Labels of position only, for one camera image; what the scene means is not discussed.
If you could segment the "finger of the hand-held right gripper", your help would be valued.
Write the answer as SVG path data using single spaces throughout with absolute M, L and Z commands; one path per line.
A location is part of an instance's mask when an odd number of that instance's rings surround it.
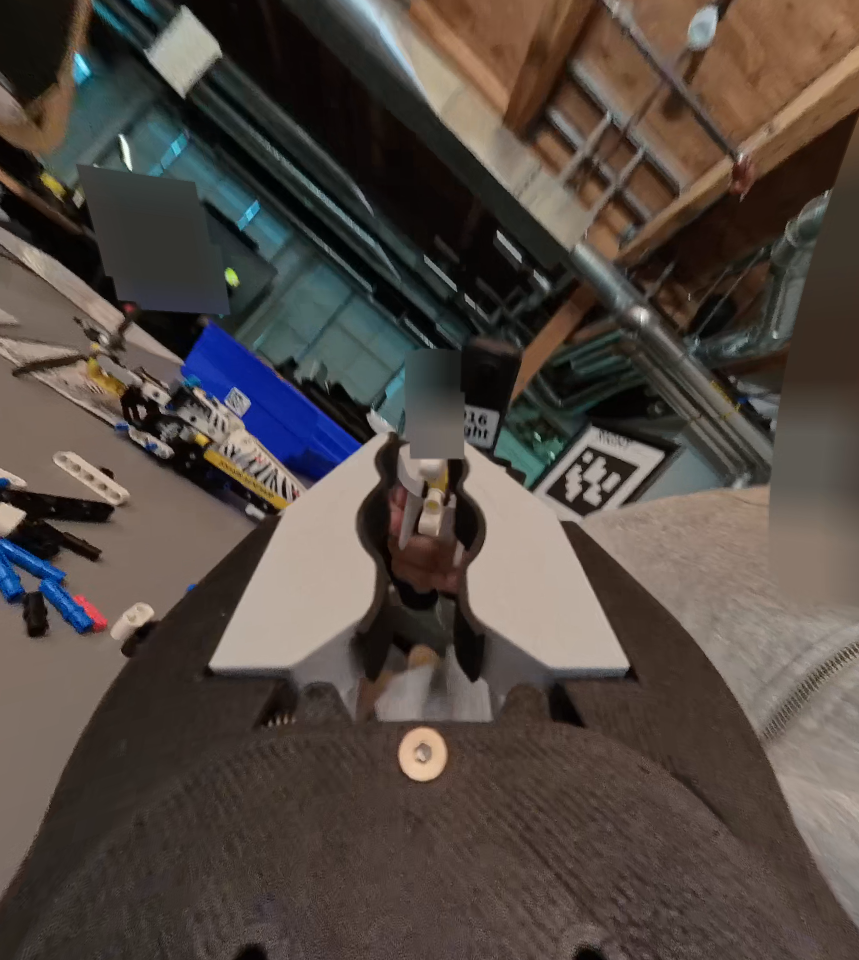
M 398 546 L 407 546 L 421 516 L 421 466 L 412 459 L 398 460 L 398 484 L 406 491 L 399 526 Z

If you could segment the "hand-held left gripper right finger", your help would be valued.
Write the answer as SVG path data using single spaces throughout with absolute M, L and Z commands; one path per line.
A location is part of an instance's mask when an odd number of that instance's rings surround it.
M 455 653 L 471 681 L 462 718 L 496 717 L 511 690 L 623 680 L 628 655 L 563 524 L 474 447 L 450 467 L 456 558 Z

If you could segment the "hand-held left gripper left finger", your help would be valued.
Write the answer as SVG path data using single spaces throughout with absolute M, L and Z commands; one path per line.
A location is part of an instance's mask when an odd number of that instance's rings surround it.
M 382 456 L 399 437 L 370 439 L 277 516 L 268 545 L 208 661 L 217 677 L 284 680 L 298 691 L 330 685 L 361 718 L 364 668 L 353 648 L 382 605 L 379 547 L 360 532 L 364 503 L 387 506 Z

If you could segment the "small white brick piece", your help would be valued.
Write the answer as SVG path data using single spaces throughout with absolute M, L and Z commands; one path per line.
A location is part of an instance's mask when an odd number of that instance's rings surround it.
M 423 479 L 423 507 L 416 529 L 420 536 L 440 538 L 449 509 L 449 462 L 446 459 L 420 458 L 416 463 Z

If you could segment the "zebra striped lego helicopter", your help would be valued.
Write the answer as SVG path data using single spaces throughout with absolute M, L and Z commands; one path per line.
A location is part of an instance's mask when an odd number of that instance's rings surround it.
M 246 429 L 241 415 L 197 378 L 165 383 L 124 364 L 126 334 L 141 317 L 135 303 L 125 302 L 115 330 L 77 318 L 88 351 L 34 359 L 15 366 L 12 376 L 38 377 L 82 364 L 117 398 L 122 419 L 116 432 L 173 472 L 210 493 L 229 491 L 261 514 L 277 515 L 300 498 L 301 483 Z

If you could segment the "silver round duct elbow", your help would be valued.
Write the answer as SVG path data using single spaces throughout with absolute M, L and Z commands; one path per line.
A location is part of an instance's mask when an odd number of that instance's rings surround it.
M 789 341 L 796 326 L 812 258 L 833 189 L 809 201 L 788 221 L 772 247 L 766 293 L 760 314 L 762 343 L 776 350 Z

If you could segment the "white lego beam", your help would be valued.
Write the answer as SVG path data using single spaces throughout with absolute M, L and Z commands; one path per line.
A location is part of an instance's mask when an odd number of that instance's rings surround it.
M 92 465 L 73 451 L 57 451 L 52 456 L 53 464 L 75 478 L 89 491 L 112 507 L 129 503 L 129 491 L 107 473 Z

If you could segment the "pile of loose lego pieces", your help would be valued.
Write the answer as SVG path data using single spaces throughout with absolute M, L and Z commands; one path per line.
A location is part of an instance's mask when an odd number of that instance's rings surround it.
M 0 469 L 0 596 L 20 606 L 29 638 L 47 635 L 49 607 L 80 635 L 107 632 L 125 657 L 133 656 L 148 638 L 157 622 L 151 606 L 137 603 L 110 625 L 86 595 L 73 593 L 66 571 L 56 563 L 69 553 L 100 564 L 100 546 L 69 526 L 106 526 L 123 507 L 113 507 L 96 495 L 33 490 L 19 476 Z

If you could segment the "blue storage bin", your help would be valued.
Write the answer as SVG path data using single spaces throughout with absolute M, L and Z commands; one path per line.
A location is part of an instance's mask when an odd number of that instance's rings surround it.
M 203 329 L 182 373 L 228 406 L 279 462 L 303 479 L 320 480 L 362 445 L 219 326 Z

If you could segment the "black monitor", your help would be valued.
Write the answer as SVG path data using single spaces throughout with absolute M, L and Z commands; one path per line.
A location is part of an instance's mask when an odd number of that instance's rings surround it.
M 255 240 L 236 225 L 229 229 L 226 267 L 235 276 L 230 284 L 231 316 L 243 318 L 270 295 L 278 279 L 278 270 L 263 256 Z

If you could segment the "person's grey hoodie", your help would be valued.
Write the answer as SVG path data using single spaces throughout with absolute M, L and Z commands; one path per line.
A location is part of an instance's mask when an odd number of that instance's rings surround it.
M 769 486 L 708 489 L 593 513 L 582 528 L 721 674 L 859 928 L 859 609 L 778 589 L 769 507 Z

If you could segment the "zebra sticker sheet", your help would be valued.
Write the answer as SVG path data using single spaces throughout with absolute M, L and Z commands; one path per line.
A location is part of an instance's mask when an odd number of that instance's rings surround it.
M 12 365 L 17 378 L 30 378 L 114 426 L 126 419 L 123 396 L 146 387 L 150 379 L 141 370 L 124 365 L 116 336 L 102 325 L 75 319 L 86 346 L 31 340 L 16 335 L 14 326 L 0 327 L 0 356 Z

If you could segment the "ceiling sprinkler pipe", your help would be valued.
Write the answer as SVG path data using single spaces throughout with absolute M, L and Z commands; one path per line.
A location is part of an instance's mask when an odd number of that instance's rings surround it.
M 732 2 L 721 2 L 722 14 L 719 23 L 732 6 Z M 615 23 L 619 33 L 630 42 L 647 66 L 655 73 L 657 82 L 641 104 L 633 111 L 629 118 L 618 128 L 613 149 L 604 154 L 602 164 L 608 164 L 619 145 L 629 139 L 629 135 L 636 130 L 656 104 L 663 91 L 672 94 L 680 101 L 686 110 L 694 117 L 700 129 L 711 139 L 711 142 L 724 153 L 735 169 L 741 169 L 748 164 L 747 154 L 739 150 L 722 132 L 710 114 L 700 104 L 696 94 L 690 87 L 690 78 L 694 74 L 694 64 L 700 65 L 706 54 L 690 54 L 686 50 L 686 42 L 680 53 L 673 61 L 660 54 L 647 39 L 643 30 L 636 24 L 632 14 L 624 2 L 601 2 L 607 15 Z

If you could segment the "round pendant lamp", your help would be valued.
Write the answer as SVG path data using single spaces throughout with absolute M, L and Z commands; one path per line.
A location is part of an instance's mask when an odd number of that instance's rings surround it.
M 705 53 L 714 43 L 723 13 L 722 2 L 701 6 L 687 27 L 686 50 L 689 54 Z

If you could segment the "white hanging sign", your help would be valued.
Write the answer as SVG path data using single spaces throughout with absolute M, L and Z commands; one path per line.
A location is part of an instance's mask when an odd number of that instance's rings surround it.
M 179 97 L 193 88 L 222 59 L 220 42 L 187 7 L 180 6 L 145 49 L 148 65 Z

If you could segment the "silver ventilation duct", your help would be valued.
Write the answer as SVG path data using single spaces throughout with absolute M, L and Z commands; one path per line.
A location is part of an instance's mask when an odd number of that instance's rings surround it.
M 742 411 L 734 394 L 709 371 L 648 305 L 627 278 L 619 257 L 650 239 L 684 191 L 637 228 L 615 253 L 615 242 L 592 240 L 597 222 L 621 191 L 590 205 L 554 174 L 497 114 L 471 79 L 451 66 L 420 23 L 401 2 L 281 2 L 309 29 L 320 47 L 336 56 L 371 97 L 386 107 L 465 183 L 484 210 L 512 238 L 540 258 L 563 263 L 579 279 L 557 315 L 523 351 L 513 401 L 524 399 L 554 421 L 585 417 L 600 403 L 645 383 L 686 424 L 686 430 L 714 468 L 735 486 L 770 479 L 773 446 L 769 434 Z M 595 345 L 589 382 L 569 398 L 550 388 L 543 368 L 580 327 L 593 306 L 605 308 L 587 345 Z

